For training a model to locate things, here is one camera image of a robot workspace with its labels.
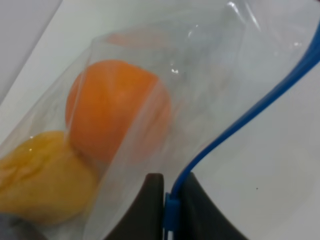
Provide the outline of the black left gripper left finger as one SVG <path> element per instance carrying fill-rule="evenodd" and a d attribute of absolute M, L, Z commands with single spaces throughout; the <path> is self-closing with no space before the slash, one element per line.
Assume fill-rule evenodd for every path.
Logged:
<path fill-rule="evenodd" d="M 146 175 L 135 200 L 106 240 L 161 240 L 163 238 L 164 177 Z"/>

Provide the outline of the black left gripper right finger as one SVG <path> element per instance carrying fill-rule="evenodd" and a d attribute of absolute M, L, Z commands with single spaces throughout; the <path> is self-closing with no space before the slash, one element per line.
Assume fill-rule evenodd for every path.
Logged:
<path fill-rule="evenodd" d="M 247 238 L 220 212 L 194 173 L 179 191 L 181 203 L 176 240 L 246 240 Z"/>

